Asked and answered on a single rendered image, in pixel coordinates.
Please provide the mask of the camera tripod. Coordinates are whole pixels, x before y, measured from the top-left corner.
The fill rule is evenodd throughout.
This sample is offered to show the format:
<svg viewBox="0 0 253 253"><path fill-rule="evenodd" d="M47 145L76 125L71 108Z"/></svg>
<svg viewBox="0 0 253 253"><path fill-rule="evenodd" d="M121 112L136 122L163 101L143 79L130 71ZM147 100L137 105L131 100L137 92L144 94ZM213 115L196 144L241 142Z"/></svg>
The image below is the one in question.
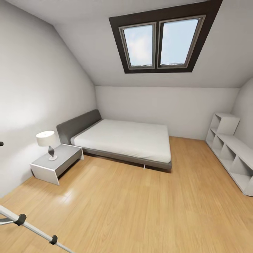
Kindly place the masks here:
<svg viewBox="0 0 253 253"><path fill-rule="evenodd" d="M1 146L4 146L4 142L0 142L0 147ZM38 228L36 228L33 225L26 222L25 221L26 220L25 214L16 215L13 212L11 212L10 210L8 210L5 207L3 207L2 205L0 205L0 215L5 216L5 218L0 219L0 225L7 225L7 224L11 224L11 223L14 223L18 226L23 225L27 229L31 230L32 232L36 233L37 235L48 240L49 243L51 243L52 245L57 245L58 247L61 247L63 250L68 251L69 253L75 253L74 251L70 250L66 246L59 243L57 241L58 237L56 235L54 235L53 237L50 237L49 235L45 234L44 232L42 232Z"/></svg>

